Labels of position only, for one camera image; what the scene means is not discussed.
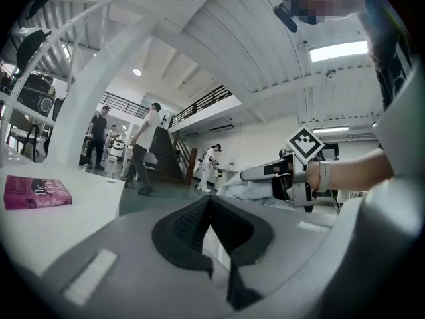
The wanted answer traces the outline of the person's right forearm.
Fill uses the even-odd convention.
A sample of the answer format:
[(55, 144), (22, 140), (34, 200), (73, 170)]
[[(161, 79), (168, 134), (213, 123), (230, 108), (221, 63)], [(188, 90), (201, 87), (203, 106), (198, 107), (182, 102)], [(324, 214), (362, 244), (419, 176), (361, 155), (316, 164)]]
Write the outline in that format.
[[(394, 177), (391, 164), (381, 148), (363, 156), (343, 161), (331, 161), (329, 189), (337, 191), (368, 191)], [(307, 181), (316, 190), (319, 184), (319, 162), (310, 162)]]

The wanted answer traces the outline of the dark staircase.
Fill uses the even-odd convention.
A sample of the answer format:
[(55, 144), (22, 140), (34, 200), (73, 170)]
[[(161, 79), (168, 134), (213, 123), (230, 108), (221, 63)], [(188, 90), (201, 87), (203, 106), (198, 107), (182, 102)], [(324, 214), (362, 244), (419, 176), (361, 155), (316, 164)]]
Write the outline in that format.
[(149, 152), (157, 159), (155, 170), (149, 170), (153, 182), (191, 184), (198, 149), (189, 149), (179, 131), (170, 134), (168, 130), (158, 127)]

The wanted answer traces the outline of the rectangular ceiling light panel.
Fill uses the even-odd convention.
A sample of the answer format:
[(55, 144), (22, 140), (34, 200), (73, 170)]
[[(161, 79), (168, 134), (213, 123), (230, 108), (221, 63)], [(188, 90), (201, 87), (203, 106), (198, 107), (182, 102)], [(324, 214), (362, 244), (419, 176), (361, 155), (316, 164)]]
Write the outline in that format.
[(366, 41), (340, 43), (309, 50), (309, 55), (312, 62), (320, 62), (334, 58), (341, 58), (344, 56), (353, 56), (367, 53), (368, 46)]

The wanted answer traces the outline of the light grey clothes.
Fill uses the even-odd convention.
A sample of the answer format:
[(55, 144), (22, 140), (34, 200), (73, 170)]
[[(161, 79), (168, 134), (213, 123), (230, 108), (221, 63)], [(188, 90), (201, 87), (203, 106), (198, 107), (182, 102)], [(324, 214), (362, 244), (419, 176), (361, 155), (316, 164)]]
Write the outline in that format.
[(278, 227), (324, 227), (331, 228), (337, 216), (330, 213), (308, 213), (304, 207), (295, 206), (282, 190), (279, 179), (266, 181), (242, 181), (236, 174), (219, 187), (214, 202), (257, 216), (275, 228)]

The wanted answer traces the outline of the white square table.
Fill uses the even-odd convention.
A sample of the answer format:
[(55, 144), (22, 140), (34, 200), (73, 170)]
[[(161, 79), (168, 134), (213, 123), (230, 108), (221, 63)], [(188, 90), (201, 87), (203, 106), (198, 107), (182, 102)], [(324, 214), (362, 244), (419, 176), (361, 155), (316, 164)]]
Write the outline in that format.
[[(72, 204), (9, 211), (3, 191), (8, 175), (59, 179)], [(7, 255), (37, 276), (64, 252), (114, 220), (124, 183), (61, 165), (16, 165), (0, 168), (0, 243)]]

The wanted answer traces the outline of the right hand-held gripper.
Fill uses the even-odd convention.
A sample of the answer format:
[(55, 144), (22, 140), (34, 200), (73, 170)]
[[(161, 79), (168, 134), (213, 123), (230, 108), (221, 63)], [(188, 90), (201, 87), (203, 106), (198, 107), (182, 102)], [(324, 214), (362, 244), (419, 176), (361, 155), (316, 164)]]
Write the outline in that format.
[(286, 140), (286, 148), (279, 153), (278, 161), (250, 167), (240, 172), (242, 181), (262, 181), (266, 176), (275, 181), (278, 196), (312, 211), (316, 192), (307, 180), (308, 164), (324, 159), (324, 143), (306, 126), (301, 126)]

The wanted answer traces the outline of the black balcony railing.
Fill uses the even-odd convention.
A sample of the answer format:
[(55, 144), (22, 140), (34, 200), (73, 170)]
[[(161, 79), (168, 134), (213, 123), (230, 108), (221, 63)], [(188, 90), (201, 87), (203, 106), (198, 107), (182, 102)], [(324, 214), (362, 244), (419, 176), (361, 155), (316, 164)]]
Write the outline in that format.
[[(169, 123), (169, 128), (179, 124), (183, 120), (195, 115), (201, 110), (204, 110), (209, 106), (212, 106), (213, 104), (216, 104), (217, 102), (220, 102), (221, 100), (224, 100), (230, 96), (232, 96), (231, 91), (224, 85), (220, 85), (219, 87), (215, 88), (214, 90), (203, 96), (201, 99), (197, 100), (190, 106), (183, 109), (175, 116), (172, 116)], [(136, 104), (135, 102), (131, 102), (125, 98), (116, 96), (115, 94), (111, 94), (109, 92), (103, 93), (100, 99), (100, 104), (109, 106), (110, 108), (115, 108), (116, 110), (138, 118), (144, 118), (149, 111), (149, 107), (147, 106)]]

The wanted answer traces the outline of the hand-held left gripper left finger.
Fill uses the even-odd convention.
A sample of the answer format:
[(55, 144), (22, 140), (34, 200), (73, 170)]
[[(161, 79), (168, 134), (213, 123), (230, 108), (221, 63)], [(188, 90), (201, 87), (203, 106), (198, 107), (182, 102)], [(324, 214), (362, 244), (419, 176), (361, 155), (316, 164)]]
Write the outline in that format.
[(42, 281), (66, 319), (223, 319), (230, 305), (205, 271), (176, 267), (151, 232), (190, 199), (114, 219), (59, 256)]

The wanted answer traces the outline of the white metal shelf rack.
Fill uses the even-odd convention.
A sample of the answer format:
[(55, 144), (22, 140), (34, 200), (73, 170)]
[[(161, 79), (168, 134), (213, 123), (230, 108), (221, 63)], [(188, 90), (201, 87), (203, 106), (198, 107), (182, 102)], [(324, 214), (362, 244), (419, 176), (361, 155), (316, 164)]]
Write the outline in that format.
[(7, 33), (0, 49), (0, 136), (35, 161), (54, 127), (48, 116), (31, 110), (18, 97), (31, 73), (66, 83), (106, 44), (114, 0), (34, 0)]

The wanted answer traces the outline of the black bag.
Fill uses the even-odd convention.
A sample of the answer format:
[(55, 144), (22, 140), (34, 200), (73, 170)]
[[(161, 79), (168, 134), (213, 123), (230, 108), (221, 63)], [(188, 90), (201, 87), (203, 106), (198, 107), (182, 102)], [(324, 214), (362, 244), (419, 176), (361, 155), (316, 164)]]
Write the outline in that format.
[(56, 100), (53, 78), (31, 73), (22, 88), (18, 101), (24, 106), (48, 116)]

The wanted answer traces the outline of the white wristwatch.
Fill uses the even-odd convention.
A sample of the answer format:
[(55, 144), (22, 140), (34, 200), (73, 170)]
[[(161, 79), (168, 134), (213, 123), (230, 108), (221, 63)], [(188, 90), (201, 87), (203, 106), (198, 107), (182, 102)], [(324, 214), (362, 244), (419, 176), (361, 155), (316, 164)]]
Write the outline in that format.
[(323, 193), (329, 189), (329, 182), (331, 179), (331, 166), (327, 161), (319, 162), (319, 184), (316, 189), (317, 192)]

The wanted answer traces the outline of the person's black printed shirt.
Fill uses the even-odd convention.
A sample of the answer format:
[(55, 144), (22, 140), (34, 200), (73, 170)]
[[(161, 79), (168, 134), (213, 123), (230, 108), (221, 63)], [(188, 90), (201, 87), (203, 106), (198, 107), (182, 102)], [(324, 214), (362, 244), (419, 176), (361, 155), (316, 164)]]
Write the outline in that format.
[(387, 10), (374, 7), (359, 16), (386, 110), (402, 89), (412, 70), (414, 47)]

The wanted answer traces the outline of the pink book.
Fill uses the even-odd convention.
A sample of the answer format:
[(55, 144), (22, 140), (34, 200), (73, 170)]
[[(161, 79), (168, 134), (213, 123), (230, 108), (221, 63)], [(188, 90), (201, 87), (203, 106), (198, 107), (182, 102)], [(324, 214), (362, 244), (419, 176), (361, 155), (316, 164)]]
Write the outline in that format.
[(61, 180), (8, 175), (3, 193), (6, 210), (42, 209), (72, 204)]

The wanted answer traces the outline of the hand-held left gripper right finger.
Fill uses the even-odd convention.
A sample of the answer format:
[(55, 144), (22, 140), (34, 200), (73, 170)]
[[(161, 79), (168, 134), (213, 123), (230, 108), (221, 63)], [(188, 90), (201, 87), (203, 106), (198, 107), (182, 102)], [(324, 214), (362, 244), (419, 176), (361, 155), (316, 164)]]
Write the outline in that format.
[(323, 319), (329, 277), (313, 274), (330, 215), (211, 197), (211, 227), (228, 255), (225, 312), (213, 319)]

